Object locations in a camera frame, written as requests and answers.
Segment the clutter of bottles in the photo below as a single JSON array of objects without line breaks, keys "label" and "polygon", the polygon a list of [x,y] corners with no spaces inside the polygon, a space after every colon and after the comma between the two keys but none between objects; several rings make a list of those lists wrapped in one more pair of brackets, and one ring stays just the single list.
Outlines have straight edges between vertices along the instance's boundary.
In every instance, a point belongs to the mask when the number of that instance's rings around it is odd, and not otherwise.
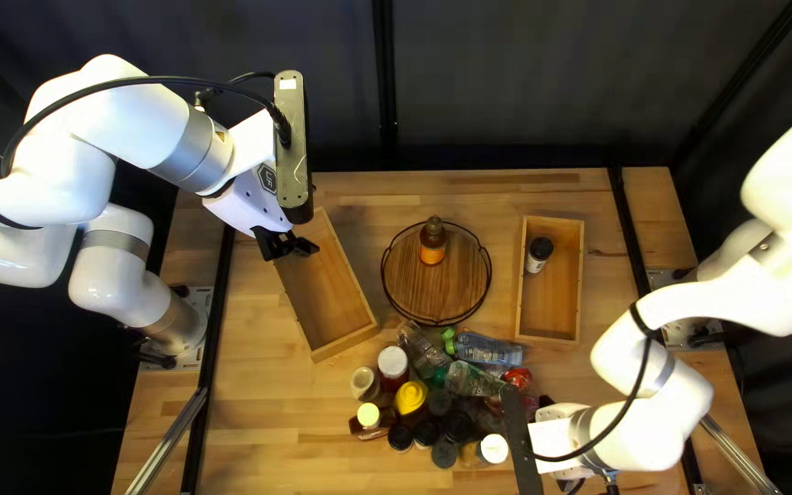
[{"label": "clutter of bottles", "polygon": [[353,373],[350,388],[362,405],[348,421],[350,433],[387,437],[400,454],[429,450],[443,469],[505,462],[500,388],[510,383],[522,392],[528,418],[539,408],[529,394],[531,372],[520,367],[521,346],[468,329],[424,331],[410,320],[396,329],[396,341],[380,351],[375,369]]}]

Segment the green bottle cap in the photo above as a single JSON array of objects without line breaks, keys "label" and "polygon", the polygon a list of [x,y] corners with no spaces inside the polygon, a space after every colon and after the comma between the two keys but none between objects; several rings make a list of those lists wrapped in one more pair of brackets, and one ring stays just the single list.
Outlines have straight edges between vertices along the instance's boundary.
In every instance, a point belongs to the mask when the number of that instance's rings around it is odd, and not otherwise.
[{"label": "green bottle cap", "polygon": [[446,384],[446,369],[445,368],[435,368],[433,373],[433,386],[436,388],[442,388]]}]

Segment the wooden tray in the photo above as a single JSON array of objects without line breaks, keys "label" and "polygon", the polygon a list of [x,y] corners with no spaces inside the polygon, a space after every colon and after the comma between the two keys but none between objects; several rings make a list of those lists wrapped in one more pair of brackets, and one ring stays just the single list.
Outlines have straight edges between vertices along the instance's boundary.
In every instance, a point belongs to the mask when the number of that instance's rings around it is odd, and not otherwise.
[{"label": "wooden tray", "polygon": [[[584,231],[582,220],[524,217],[517,256],[516,340],[554,349],[579,343]],[[527,243],[540,235],[552,241],[555,250],[540,273],[528,274],[524,271]]]},{"label": "wooden tray", "polygon": [[426,222],[402,230],[381,257],[384,294],[400,314],[423,325],[444,327],[466,320],[481,306],[491,285],[491,259],[479,238],[452,222],[445,259],[421,261],[420,231]]},{"label": "wooden tray", "polygon": [[316,208],[313,220],[292,231],[319,246],[319,253],[285,256],[274,265],[311,359],[319,363],[377,334],[378,321],[325,210]]}]

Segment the black cable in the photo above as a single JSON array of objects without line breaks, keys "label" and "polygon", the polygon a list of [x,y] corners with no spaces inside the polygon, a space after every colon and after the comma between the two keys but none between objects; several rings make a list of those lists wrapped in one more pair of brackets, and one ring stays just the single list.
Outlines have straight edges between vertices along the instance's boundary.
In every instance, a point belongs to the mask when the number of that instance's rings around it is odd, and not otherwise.
[{"label": "black cable", "polygon": [[273,79],[274,73],[268,71],[247,72],[245,74],[240,74],[239,76],[228,79],[228,84],[243,84],[250,79],[255,79],[256,77],[270,77]]},{"label": "black cable", "polygon": [[580,488],[583,488],[584,484],[585,484],[585,478],[580,479],[579,481],[577,481],[577,485],[574,486],[571,491],[568,491],[566,495],[577,495],[577,492],[579,491]]},{"label": "black cable", "polygon": [[[273,72],[268,71],[254,71],[254,72],[245,72],[240,74],[239,76],[232,77],[228,79],[228,84],[243,84],[246,83],[250,79],[255,79],[257,77],[270,77],[273,79],[275,74]],[[213,88],[206,88],[201,91],[194,92],[194,107],[203,107],[205,106],[214,96],[222,94],[221,90],[213,89]]]},{"label": "black cable", "polygon": [[577,450],[570,452],[569,454],[565,454],[564,456],[555,456],[555,457],[547,457],[541,456],[531,450],[531,454],[540,461],[545,462],[561,462],[566,461],[568,459],[573,459],[574,457],[581,456],[595,447],[595,445],[599,444],[601,440],[603,440],[607,435],[612,432],[616,426],[622,421],[622,418],[625,417],[625,414],[628,412],[628,408],[631,406],[631,403],[634,402],[634,399],[637,397],[637,392],[641,389],[641,382],[644,381],[644,372],[647,371],[647,360],[649,359],[649,348],[653,343],[652,338],[650,338],[650,333],[646,333],[646,340],[643,344],[643,358],[641,359],[641,369],[637,372],[637,379],[634,381],[634,386],[631,388],[631,392],[628,394],[628,399],[625,400],[625,403],[622,404],[622,409],[620,409],[619,413],[610,421],[610,424],[607,425],[606,428],[601,430],[601,433],[589,440],[587,444],[579,447]]},{"label": "black cable", "polygon": [[81,90],[78,90],[72,94],[66,95],[54,103],[51,103],[48,107],[42,108],[38,114],[34,115],[33,118],[29,119],[20,126],[19,129],[14,133],[14,136],[11,137],[11,140],[8,141],[8,146],[5,149],[5,153],[3,153],[2,158],[2,167],[5,171],[5,175],[11,171],[11,163],[14,161],[14,152],[17,149],[17,145],[20,144],[20,141],[27,135],[29,132],[45,117],[51,115],[53,112],[56,112],[60,108],[63,108],[73,101],[78,99],[82,99],[85,96],[90,96],[95,93],[103,92],[106,90],[124,87],[124,86],[133,86],[139,84],[187,84],[187,85],[199,85],[199,86],[208,86],[215,89],[219,89],[225,92],[234,93],[240,95],[244,98],[251,99],[255,101],[262,107],[265,107],[268,110],[268,113],[271,115],[271,118],[274,120],[274,129],[277,132],[277,135],[280,137],[280,142],[283,146],[289,146],[292,140],[292,128],[290,127],[289,121],[286,120],[286,117],[271,103],[268,99],[253,93],[251,91],[247,91],[245,89],[238,88],[236,86],[227,84],[227,83],[218,83],[215,81],[210,81],[207,79],[202,79],[199,77],[182,77],[182,76],[140,76],[140,77],[125,77],[122,79],[115,79],[112,81],[106,81],[104,83],[94,84],[92,86],[88,86]]}]

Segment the round wooden tray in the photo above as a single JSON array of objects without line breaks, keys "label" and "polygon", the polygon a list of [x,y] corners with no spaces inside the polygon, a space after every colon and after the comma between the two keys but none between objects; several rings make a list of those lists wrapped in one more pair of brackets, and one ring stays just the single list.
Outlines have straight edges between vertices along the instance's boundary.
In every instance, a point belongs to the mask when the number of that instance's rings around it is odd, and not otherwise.
[{"label": "round wooden tray", "polygon": [[491,256],[479,238],[452,222],[445,259],[421,261],[420,231],[426,222],[402,230],[381,256],[384,294],[400,314],[431,327],[453,325],[481,306],[491,285]]}]

